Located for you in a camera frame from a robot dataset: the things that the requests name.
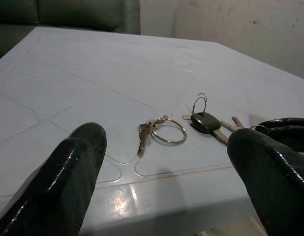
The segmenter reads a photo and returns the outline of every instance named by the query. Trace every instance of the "metal key ring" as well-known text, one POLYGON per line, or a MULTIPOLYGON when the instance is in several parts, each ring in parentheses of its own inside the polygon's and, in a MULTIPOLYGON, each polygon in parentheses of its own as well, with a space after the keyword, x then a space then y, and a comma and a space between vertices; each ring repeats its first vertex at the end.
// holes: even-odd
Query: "metal key ring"
POLYGON ((174 123, 175 125, 177 125, 177 126, 180 128, 181 132, 183 133, 183 138, 182 138, 181 140, 178 140, 178 141, 171 141, 171 140, 164 139, 164 138, 162 138, 161 136, 159 136, 159 135, 155 132, 155 130, 152 130, 153 135, 154 135, 155 137, 157 137, 158 139, 160 139, 160 140, 162 140, 162 141, 164 141, 164 142, 167 142, 167 143, 169 143, 169 144, 180 144, 180 143, 183 143, 183 142, 186 140, 186 138, 187 138, 187 132, 186 132, 185 128, 182 127, 181 124, 179 124, 178 122, 176 122, 176 121, 174 121, 174 120, 168 118, 167 116, 164 116, 164 117, 162 117, 162 118, 159 118, 159 119, 154 120, 154 121, 152 122, 152 124, 151 124, 151 127, 153 127, 153 125, 154 125, 156 122, 162 122, 162 123, 163 123, 163 122, 166 122, 166 121, 172 122, 172 123, 174 123))

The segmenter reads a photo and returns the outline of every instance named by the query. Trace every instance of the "white wall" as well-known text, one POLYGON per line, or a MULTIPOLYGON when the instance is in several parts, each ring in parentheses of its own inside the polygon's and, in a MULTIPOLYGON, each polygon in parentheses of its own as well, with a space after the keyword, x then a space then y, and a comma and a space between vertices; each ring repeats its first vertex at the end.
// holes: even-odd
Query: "white wall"
POLYGON ((142 34, 215 41, 304 78, 304 0, 141 0, 142 34))

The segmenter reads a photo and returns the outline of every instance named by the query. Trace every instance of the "key head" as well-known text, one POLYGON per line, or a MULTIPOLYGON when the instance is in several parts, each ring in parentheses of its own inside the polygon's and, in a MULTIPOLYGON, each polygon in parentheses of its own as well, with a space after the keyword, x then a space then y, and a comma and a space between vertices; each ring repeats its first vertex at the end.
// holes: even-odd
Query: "key head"
POLYGON ((209 113, 194 113, 191 115, 193 127, 204 134, 212 133, 221 127, 220 121, 209 113))

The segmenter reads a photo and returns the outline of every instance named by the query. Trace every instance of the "table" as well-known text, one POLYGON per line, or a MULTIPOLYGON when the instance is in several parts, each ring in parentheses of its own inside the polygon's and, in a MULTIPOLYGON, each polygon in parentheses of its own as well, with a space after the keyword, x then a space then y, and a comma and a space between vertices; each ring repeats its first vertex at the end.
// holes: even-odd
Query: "table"
POLYGON ((108 145, 81 235, 185 236, 254 214, 226 147, 182 119, 199 92, 207 112, 246 127, 304 117, 303 79, 218 43, 35 28, 0 59, 0 211, 61 140, 93 121, 108 145), (164 114, 187 129, 186 142, 151 140, 139 158, 138 125, 164 114))

